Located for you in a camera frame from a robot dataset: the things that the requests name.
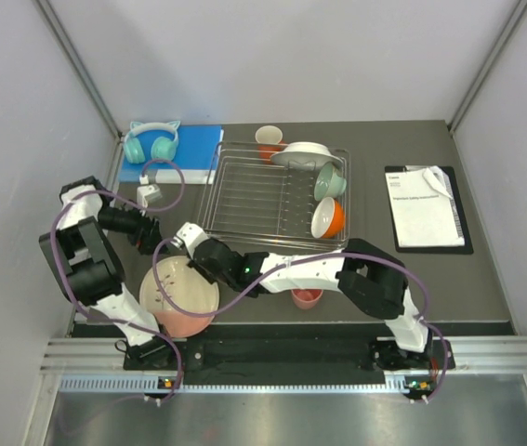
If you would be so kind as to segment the pink and cream floral plate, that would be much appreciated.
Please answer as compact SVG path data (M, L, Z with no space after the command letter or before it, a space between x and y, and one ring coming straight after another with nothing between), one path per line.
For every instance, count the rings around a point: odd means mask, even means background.
M161 285L175 304L191 313L216 311L219 305L217 284L209 283L188 263L185 256L160 260L157 272ZM197 335L214 319L213 316L187 316L171 307L156 286L152 269L148 270L139 288L139 303L156 317L172 338Z

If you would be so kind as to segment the pink plastic cup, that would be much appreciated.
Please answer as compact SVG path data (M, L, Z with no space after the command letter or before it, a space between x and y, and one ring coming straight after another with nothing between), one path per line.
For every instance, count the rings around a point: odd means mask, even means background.
M315 307L322 295L323 291L320 289L294 289L291 291L293 303L303 310Z

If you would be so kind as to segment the orange bowl white inside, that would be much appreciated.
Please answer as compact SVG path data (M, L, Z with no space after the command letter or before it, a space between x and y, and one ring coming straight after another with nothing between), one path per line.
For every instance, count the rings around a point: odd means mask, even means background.
M312 217L310 232L315 239L329 239L345 228L346 216L341 204L334 198L322 199Z

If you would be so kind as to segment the mint green ceramic bowl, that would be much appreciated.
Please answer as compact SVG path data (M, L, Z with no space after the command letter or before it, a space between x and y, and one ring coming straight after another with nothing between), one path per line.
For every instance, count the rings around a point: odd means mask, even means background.
M319 171L314 186L314 199L317 202L329 197L338 198L346 190L347 180L343 172L333 163L326 163Z

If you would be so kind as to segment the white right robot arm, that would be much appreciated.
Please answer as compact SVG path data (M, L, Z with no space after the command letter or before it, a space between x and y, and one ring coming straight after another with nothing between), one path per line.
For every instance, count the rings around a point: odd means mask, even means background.
M345 248L329 253L288 256L240 254L206 236L187 243L186 251L205 279L226 284L238 299L296 289L340 293L359 311L387 325L406 365L418 368L433 356L424 312L417 309L410 291L414 282L428 297L426 285L400 260L363 239L351 239Z

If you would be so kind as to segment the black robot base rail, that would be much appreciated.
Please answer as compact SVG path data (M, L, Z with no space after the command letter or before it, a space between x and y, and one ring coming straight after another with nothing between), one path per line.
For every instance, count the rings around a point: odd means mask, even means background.
M378 384L386 372L428 375L455 366L449 342L431 335L422 352L406 353L379 323L212 324L174 348L157 340L143 352L113 339L116 333L81 331L83 339L105 334L122 354L124 369L181 369L187 385Z

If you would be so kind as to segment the orange ceramic mug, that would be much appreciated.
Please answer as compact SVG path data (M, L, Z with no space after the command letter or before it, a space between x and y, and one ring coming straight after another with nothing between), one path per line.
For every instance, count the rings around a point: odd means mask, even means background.
M275 125L263 125L255 133L258 155L265 162L271 162L271 156L283 150L283 131Z

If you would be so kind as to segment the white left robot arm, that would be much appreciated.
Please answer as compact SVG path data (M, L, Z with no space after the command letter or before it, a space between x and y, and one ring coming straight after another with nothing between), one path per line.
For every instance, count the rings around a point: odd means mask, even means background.
M160 222L137 208L111 206L112 196L93 176L61 188L62 204L53 229L39 246L65 298L79 309L95 310L125 336L119 348L126 370L164 370L178 366L175 344L164 327L143 308L125 284L125 270L107 232L127 236L142 255L162 240Z

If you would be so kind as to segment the white ceramic plate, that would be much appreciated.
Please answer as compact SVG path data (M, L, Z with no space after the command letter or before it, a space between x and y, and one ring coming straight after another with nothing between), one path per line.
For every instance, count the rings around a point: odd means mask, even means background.
M294 142L270 157L273 164L300 171L319 171L326 164L340 168L342 162L329 149L315 142Z

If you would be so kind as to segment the teal cat-ear headphones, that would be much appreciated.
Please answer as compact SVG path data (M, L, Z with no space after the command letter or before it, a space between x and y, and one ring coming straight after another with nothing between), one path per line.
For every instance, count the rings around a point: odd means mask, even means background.
M153 159L173 161L178 150L180 124L181 121L132 121L123 139L125 159L130 164L144 164Z

